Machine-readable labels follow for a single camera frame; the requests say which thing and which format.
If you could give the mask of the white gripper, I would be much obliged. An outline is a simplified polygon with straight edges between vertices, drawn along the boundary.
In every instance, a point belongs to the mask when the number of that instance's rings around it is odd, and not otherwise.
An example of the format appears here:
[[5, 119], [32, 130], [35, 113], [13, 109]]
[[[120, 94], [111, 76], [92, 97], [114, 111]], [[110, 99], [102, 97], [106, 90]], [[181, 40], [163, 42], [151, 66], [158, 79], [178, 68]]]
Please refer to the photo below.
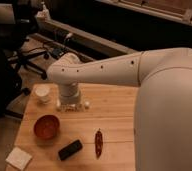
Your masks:
[[59, 85], [59, 100], [56, 101], [56, 110], [65, 112], [66, 105], [68, 104], [77, 104], [77, 111], [84, 111], [90, 108], [90, 102], [85, 101], [84, 103], [80, 103], [81, 101], [81, 91], [77, 83], [72, 84], [60, 84]]

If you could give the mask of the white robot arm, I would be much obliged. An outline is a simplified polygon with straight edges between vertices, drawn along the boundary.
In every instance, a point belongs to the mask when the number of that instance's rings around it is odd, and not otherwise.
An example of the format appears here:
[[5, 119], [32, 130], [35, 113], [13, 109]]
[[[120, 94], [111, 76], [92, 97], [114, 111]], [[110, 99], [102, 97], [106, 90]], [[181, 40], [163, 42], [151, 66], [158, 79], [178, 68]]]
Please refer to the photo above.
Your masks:
[[191, 48], [142, 51], [88, 63], [67, 53], [48, 67], [47, 74], [59, 85], [65, 104], [80, 100], [80, 83], [136, 87], [136, 171], [192, 171]]

